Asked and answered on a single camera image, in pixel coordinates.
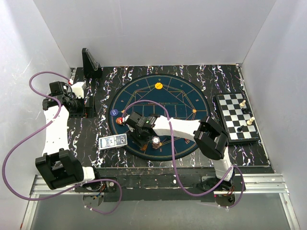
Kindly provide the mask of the purple small blind button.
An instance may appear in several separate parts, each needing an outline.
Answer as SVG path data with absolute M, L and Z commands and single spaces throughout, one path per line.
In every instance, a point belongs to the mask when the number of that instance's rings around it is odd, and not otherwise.
M 117 116 L 118 110 L 117 109 L 111 109 L 109 113 L 110 113 L 111 116 Z

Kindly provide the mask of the red yellow chips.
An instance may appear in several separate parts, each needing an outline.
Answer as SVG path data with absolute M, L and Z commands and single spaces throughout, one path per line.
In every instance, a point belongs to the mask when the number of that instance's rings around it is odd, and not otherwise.
M 122 119 L 122 117 L 118 117 L 118 118 L 116 119 L 116 123 L 117 123 L 118 125 L 122 125 L 122 124 L 123 124 L 123 119 Z

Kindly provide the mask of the yellow round dealer button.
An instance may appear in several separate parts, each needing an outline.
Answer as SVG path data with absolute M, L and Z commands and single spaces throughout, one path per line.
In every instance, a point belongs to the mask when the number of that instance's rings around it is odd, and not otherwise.
M 155 88 L 158 89 L 158 90 L 162 89 L 162 88 L 163 88 L 162 83 L 157 82 L 157 83 L 155 84 Z

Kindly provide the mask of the blue white chip stack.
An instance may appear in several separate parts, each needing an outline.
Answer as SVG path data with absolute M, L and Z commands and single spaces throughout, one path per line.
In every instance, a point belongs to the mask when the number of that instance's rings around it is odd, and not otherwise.
M 153 149 L 159 149 L 160 148 L 160 138 L 159 137 L 153 137 L 152 138 L 152 148 Z

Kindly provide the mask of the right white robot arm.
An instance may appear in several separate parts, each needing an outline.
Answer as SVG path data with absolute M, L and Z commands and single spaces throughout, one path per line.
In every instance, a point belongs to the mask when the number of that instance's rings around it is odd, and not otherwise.
M 170 136 L 195 142 L 201 153 L 213 161 L 218 187 L 226 191 L 235 184 L 235 174 L 228 153 L 228 135 L 211 117 L 180 120 L 162 115 L 145 117 L 133 112 L 123 118 L 123 124 L 128 126 L 128 135 L 139 147 L 144 147 L 155 136 Z

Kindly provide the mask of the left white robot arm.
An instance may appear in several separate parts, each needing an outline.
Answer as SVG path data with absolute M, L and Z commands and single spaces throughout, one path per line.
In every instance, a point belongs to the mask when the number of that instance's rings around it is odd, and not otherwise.
M 46 141 L 41 157 L 35 166 L 52 190 L 70 184 L 85 184 L 96 192 L 102 186 L 93 167 L 83 167 L 76 159 L 68 144 L 70 118 L 93 118 L 96 116 L 94 97 L 84 99 L 85 82 L 73 85 L 61 81 L 49 85 L 51 93 L 43 100 L 46 119 Z

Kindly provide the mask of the red yellow chip stack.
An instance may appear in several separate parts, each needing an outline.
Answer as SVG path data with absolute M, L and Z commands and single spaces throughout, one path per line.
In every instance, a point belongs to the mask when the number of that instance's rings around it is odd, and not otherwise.
M 141 150 L 141 151 L 146 151 L 147 148 L 148 148 L 148 143 L 146 143 L 145 145 L 143 145 L 143 146 L 140 148 L 140 150 Z

